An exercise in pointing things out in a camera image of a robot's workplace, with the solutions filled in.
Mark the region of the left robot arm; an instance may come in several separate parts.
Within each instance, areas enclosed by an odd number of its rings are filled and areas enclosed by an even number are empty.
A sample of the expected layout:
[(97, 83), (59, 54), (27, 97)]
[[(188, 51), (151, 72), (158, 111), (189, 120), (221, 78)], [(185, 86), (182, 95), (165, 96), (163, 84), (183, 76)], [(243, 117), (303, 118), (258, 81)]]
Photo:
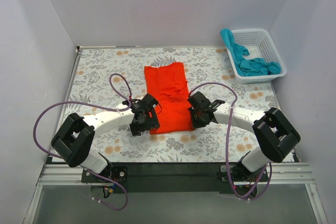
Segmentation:
[(124, 101), (115, 111), (104, 111), (94, 115), (69, 115), (56, 135), (51, 146), (69, 167), (81, 166), (93, 172), (100, 182), (112, 175), (112, 164), (102, 154), (91, 148), (93, 140), (120, 126), (129, 126), (133, 136), (160, 127), (155, 107), (159, 102), (150, 94), (131, 103)]

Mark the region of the orange t-shirt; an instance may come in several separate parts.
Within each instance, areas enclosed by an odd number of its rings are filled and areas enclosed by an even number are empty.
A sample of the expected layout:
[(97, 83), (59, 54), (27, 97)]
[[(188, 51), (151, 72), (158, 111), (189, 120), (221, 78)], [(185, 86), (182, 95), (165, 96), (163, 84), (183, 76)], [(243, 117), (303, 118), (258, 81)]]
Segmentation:
[(188, 86), (182, 62), (162, 67), (144, 67), (147, 93), (159, 102), (155, 109), (160, 127), (151, 130), (151, 135), (179, 131), (192, 131), (188, 111)]

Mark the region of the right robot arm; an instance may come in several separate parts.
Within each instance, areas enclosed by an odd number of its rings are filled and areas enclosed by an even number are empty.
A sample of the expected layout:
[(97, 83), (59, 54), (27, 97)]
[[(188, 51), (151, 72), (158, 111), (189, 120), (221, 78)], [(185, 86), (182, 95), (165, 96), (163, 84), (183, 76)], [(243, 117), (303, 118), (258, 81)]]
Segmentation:
[(189, 96), (188, 102), (195, 129), (216, 123), (255, 134), (258, 146), (229, 168), (234, 180), (251, 180), (266, 164), (281, 163), (301, 140), (297, 130), (278, 108), (268, 111), (233, 108), (222, 100), (211, 102), (199, 91)]

